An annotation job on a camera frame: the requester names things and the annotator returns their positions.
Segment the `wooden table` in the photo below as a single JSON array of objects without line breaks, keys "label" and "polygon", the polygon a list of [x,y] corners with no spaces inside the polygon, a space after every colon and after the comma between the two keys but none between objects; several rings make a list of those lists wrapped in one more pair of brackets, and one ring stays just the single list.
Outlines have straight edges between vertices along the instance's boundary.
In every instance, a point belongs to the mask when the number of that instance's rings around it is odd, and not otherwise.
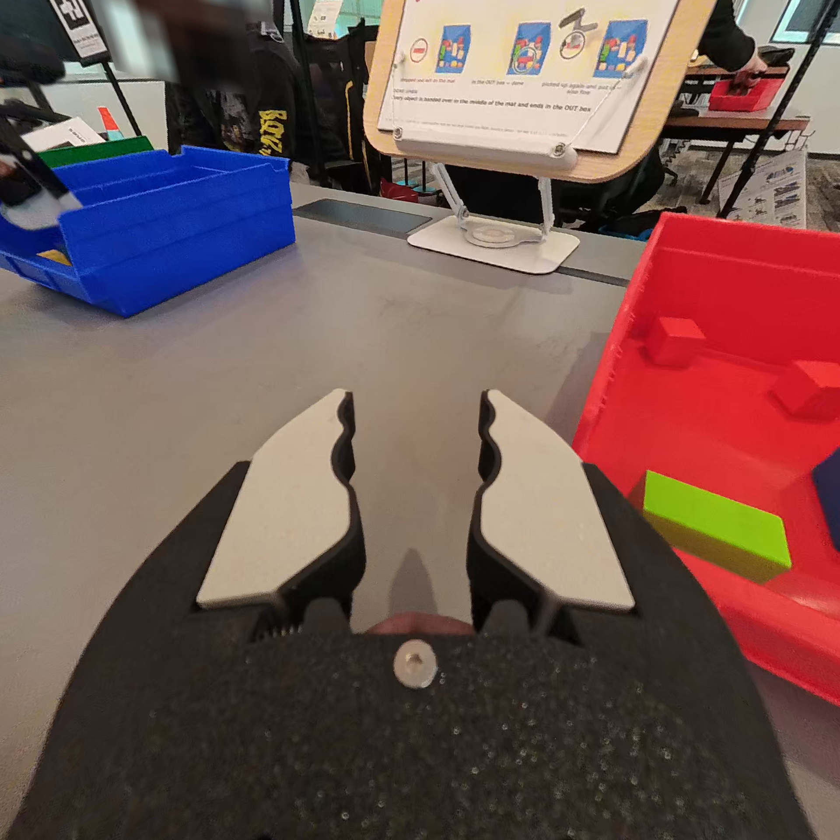
[{"label": "wooden table", "polygon": [[669,117],[661,131],[664,140],[688,140],[737,144],[758,138],[770,123],[767,112],[709,112]]}]

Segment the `black tripod stand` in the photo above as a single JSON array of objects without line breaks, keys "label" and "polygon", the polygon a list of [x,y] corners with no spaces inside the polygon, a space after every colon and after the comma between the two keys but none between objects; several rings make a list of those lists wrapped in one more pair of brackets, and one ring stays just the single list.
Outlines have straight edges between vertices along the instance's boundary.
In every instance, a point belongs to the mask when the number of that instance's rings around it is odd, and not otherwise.
[{"label": "black tripod stand", "polygon": [[738,21],[767,25],[768,43],[792,46],[794,55],[792,69],[773,100],[766,126],[742,164],[726,200],[720,201],[717,215],[722,218],[733,217],[736,205],[746,196],[748,187],[755,181],[760,158],[792,104],[804,103],[811,118],[827,116],[833,129],[829,140],[838,144],[838,2],[745,2]]}]

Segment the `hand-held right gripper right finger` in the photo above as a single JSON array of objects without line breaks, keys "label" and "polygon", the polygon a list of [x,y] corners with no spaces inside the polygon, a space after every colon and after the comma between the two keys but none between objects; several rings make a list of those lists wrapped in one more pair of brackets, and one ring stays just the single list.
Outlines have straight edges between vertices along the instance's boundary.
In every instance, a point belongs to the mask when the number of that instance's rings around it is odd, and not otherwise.
[{"label": "hand-held right gripper right finger", "polygon": [[479,478],[469,525],[474,619],[513,601],[529,621],[563,607],[630,613],[635,599],[572,447],[501,391],[479,401]]}]

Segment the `grey desk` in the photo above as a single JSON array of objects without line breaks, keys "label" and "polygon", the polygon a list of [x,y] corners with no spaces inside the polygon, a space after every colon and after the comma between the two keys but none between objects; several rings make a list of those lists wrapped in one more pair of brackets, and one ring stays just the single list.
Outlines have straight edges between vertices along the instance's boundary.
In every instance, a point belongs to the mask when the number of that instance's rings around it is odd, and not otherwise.
[{"label": "grey desk", "polygon": [[[128,320],[2,273],[2,838],[838,838],[838,709],[742,663],[699,587],[680,657],[634,616],[581,645],[469,621],[480,394],[568,438],[644,245],[528,278],[298,217],[297,243]],[[240,461],[354,396],[367,565],[353,631],[195,609]]]}]

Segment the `blue plastic bin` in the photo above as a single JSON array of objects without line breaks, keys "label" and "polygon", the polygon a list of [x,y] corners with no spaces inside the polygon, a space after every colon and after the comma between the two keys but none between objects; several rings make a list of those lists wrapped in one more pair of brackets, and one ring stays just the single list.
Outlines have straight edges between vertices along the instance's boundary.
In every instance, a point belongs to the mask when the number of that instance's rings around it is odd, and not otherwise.
[{"label": "blue plastic bin", "polygon": [[59,167],[82,207],[39,231],[3,218],[1,267],[131,317],[294,244],[289,165],[185,145]]}]

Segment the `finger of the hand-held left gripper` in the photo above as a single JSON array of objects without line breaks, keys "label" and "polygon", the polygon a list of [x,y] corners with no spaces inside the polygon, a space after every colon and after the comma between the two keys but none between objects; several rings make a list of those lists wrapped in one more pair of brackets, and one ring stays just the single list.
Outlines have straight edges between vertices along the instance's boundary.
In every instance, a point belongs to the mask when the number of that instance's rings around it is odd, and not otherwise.
[{"label": "finger of the hand-held left gripper", "polygon": [[61,214],[82,203],[40,155],[11,156],[11,209]]}]

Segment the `instruction sheet board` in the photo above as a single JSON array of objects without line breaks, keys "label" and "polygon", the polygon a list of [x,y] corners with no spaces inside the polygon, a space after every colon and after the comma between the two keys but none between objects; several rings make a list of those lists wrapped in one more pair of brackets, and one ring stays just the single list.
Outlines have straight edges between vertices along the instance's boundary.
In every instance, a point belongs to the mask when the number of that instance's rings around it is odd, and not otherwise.
[{"label": "instruction sheet board", "polygon": [[610,181],[656,145],[714,2],[384,2],[364,105],[380,152]]}]

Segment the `large tag board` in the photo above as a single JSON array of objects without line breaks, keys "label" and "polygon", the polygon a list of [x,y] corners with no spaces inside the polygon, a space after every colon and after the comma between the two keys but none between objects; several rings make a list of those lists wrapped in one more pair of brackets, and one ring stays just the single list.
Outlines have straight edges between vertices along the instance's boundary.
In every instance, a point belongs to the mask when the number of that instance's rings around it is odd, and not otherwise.
[{"label": "large tag board", "polygon": [[105,65],[112,57],[92,12],[86,1],[48,1],[53,15],[63,28],[70,43],[69,61],[82,67]]}]

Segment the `white floor sign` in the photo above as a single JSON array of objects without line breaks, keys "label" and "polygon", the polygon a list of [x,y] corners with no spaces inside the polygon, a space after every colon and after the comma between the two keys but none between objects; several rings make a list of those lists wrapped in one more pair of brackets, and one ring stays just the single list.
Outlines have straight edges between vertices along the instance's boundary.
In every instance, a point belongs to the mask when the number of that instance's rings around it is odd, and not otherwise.
[{"label": "white floor sign", "polygon": [[806,229],[807,152],[790,150],[756,166],[727,218]]}]

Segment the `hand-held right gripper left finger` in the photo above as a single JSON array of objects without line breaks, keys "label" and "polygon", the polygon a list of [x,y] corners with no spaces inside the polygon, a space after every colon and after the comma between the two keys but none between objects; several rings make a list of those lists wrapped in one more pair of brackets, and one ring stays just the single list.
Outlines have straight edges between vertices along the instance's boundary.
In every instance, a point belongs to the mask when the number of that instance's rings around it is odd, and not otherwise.
[{"label": "hand-held right gripper left finger", "polygon": [[271,606],[300,621],[318,599],[346,616],[365,571],[355,471],[354,398],[331,391],[255,452],[213,558],[197,606]]}]

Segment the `green plastic bin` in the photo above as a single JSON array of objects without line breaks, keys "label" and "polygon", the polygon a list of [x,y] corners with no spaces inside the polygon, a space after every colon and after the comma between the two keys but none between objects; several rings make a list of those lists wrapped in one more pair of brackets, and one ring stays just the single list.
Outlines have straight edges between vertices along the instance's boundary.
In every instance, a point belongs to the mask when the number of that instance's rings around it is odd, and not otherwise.
[{"label": "green plastic bin", "polygon": [[153,151],[154,147],[145,136],[122,140],[109,140],[82,146],[66,146],[38,152],[38,156],[52,169],[91,161],[108,160],[127,154]]}]

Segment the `red plastic bin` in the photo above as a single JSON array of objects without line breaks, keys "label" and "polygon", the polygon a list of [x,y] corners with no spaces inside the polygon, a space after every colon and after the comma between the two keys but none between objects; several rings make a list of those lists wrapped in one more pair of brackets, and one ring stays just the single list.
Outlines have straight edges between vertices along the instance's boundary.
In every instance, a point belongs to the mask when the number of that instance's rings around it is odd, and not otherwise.
[{"label": "red plastic bin", "polygon": [[[653,364],[658,317],[691,319],[690,366]],[[770,388],[793,361],[839,351],[839,236],[665,213],[629,282],[573,448],[629,496],[647,470],[779,516],[793,568],[758,584],[678,555],[745,657],[835,706],[838,552],[812,469],[838,449],[838,419],[788,414]]]}]

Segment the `green wooden block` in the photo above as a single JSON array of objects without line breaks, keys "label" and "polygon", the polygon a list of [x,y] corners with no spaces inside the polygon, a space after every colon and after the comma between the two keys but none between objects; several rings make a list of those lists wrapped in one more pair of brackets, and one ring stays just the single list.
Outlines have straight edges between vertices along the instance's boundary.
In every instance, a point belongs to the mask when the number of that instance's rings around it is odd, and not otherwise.
[{"label": "green wooden block", "polygon": [[792,570],[783,520],[683,481],[647,470],[631,501],[675,549],[764,584]]}]

